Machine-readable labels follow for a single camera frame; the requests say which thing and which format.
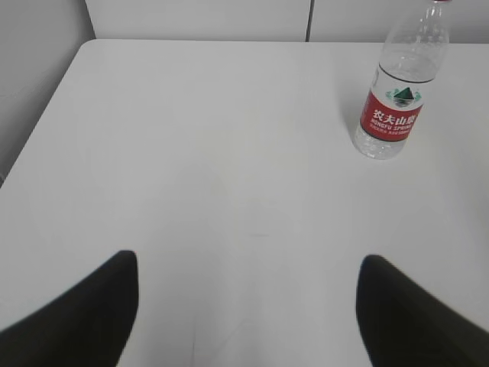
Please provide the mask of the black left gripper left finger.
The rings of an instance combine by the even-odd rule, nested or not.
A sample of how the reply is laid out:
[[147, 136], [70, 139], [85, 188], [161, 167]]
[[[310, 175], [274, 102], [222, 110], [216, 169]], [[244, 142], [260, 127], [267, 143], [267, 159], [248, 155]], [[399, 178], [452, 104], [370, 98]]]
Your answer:
[[3, 366], [116, 366], [138, 312], [138, 260], [120, 251], [1, 332]]

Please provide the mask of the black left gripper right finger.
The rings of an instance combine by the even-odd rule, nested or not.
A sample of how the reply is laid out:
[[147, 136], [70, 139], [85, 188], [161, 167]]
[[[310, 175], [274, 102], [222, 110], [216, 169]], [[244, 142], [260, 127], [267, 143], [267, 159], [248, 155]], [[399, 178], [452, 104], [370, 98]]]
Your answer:
[[356, 317], [373, 366], [486, 366], [488, 333], [379, 255], [361, 263]]

